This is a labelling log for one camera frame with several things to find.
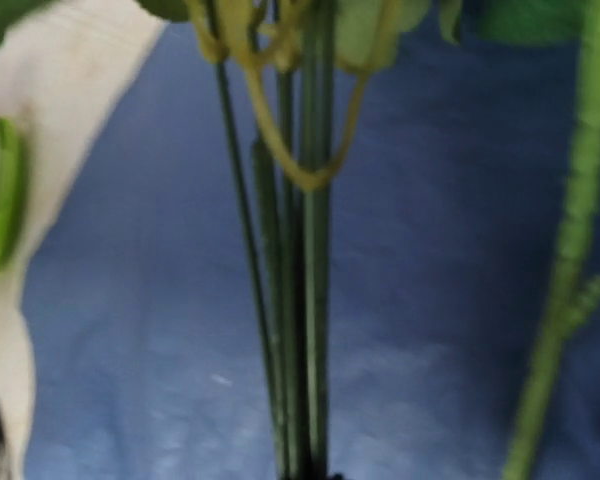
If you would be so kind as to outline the blue wrapping paper sheet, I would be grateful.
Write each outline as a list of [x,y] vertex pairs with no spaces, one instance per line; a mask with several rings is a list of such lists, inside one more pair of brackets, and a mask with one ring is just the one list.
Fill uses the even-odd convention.
[[[496,479],[546,302],[582,44],[432,22],[375,75],[331,197],[330,454],[348,479]],[[170,25],[27,275],[30,479],[271,479],[212,68]]]

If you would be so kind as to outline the blue fake flower bunch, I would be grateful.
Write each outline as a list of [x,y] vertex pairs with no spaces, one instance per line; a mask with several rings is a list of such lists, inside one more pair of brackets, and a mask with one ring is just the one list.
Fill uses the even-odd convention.
[[219,89],[258,318],[277,475],[328,477],[330,185],[366,84],[431,9],[459,1],[145,1],[190,23]]

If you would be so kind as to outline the pale pink fake flower stem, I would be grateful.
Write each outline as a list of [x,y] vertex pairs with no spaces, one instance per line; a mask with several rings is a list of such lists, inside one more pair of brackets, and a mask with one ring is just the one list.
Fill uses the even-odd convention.
[[589,2],[585,10],[577,79],[564,214],[501,473],[506,480],[531,477],[565,345],[600,304],[600,275],[583,275],[600,207],[600,1]]

